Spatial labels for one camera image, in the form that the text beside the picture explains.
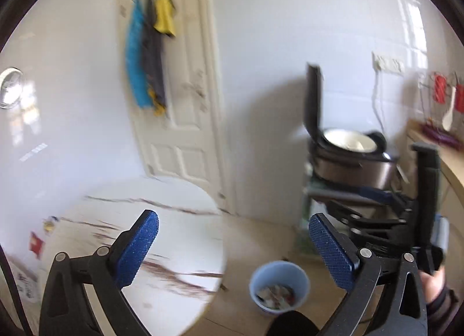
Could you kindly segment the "person's right hand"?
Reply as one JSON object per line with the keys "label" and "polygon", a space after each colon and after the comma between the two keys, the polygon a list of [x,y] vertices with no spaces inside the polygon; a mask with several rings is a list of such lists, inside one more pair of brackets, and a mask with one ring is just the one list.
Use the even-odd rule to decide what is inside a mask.
{"label": "person's right hand", "polygon": [[445,266],[441,265],[433,274],[420,271],[419,275],[422,282],[425,303],[430,306],[435,302],[438,303],[441,301],[447,292]]}

